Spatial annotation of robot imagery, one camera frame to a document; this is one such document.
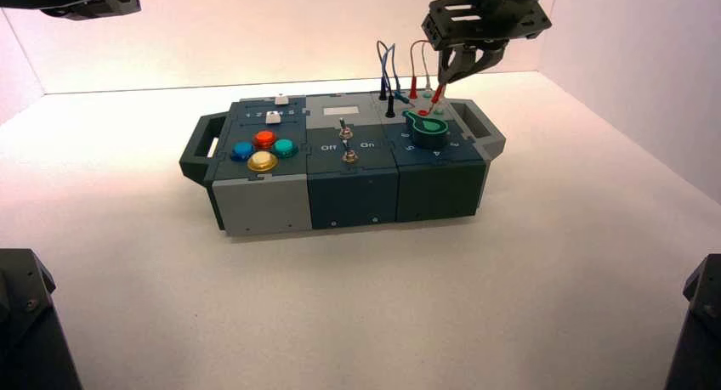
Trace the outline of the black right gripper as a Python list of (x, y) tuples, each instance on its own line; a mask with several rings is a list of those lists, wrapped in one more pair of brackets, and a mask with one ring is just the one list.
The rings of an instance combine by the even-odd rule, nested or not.
[(531, 40), (551, 26), (540, 0), (434, 0), (422, 22), (439, 51), (440, 86), (497, 65), (505, 54), (504, 41)]

